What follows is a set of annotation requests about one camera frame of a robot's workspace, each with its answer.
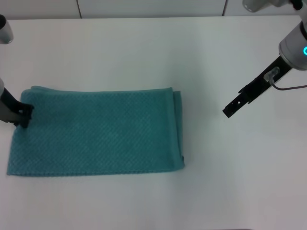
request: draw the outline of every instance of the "teal towel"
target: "teal towel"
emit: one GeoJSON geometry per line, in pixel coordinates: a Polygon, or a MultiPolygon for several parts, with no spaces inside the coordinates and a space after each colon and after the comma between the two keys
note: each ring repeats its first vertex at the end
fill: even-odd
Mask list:
{"type": "Polygon", "coordinates": [[[75,176],[170,172],[184,167],[180,92],[65,92],[32,87],[34,110],[17,127],[7,174],[75,176]]]}

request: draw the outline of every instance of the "gray robot arm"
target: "gray robot arm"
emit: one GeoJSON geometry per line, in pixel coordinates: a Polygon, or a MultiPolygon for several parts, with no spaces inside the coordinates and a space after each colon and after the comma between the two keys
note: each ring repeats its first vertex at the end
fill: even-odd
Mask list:
{"type": "Polygon", "coordinates": [[[243,6],[250,12],[259,11],[269,5],[276,7],[292,4],[302,21],[279,43],[279,57],[258,77],[239,91],[239,96],[223,110],[229,118],[245,104],[249,104],[273,86],[279,90],[299,89],[298,86],[280,89],[275,86],[291,69],[307,70],[307,0],[243,0],[243,6]]]}

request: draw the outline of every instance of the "white table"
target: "white table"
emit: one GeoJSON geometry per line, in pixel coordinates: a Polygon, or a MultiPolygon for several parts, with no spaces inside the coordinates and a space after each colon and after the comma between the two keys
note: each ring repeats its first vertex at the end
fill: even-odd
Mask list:
{"type": "MultiPolygon", "coordinates": [[[[10,21],[0,76],[71,91],[182,91],[186,168],[172,173],[6,176],[1,230],[305,230],[307,90],[270,89],[230,119],[237,92],[278,56],[298,16],[10,21]]],[[[307,84],[292,70],[280,87],[307,84]]]]}

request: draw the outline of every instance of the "cable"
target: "cable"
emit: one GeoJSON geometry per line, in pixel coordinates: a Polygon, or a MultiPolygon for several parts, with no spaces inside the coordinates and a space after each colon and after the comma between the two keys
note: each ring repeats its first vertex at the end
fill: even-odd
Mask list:
{"type": "Polygon", "coordinates": [[[289,87],[289,88],[279,88],[274,83],[270,82],[271,86],[273,86],[277,90],[285,91],[285,90],[296,90],[296,89],[302,89],[307,88],[307,85],[301,85],[301,86],[295,86],[295,87],[289,87]]]}

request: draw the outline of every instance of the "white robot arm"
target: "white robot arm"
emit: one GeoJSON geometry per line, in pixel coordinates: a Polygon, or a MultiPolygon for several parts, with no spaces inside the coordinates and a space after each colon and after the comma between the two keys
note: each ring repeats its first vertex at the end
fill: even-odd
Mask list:
{"type": "MultiPolygon", "coordinates": [[[[0,15],[0,44],[8,44],[13,40],[13,33],[8,21],[0,15]]],[[[0,120],[14,123],[27,128],[34,107],[17,101],[7,89],[0,78],[0,120]]]]}
{"type": "Polygon", "coordinates": [[[250,12],[259,11],[267,6],[276,7],[292,4],[302,21],[280,43],[279,57],[257,78],[239,91],[236,97],[223,110],[229,118],[245,104],[251,103],[271,86],[278,90],[305,88],[304,86],[278,88],[275,86],[281,77],[291,69],[307,70],[307,0],[243,0],[243,6],[250,12]]]}

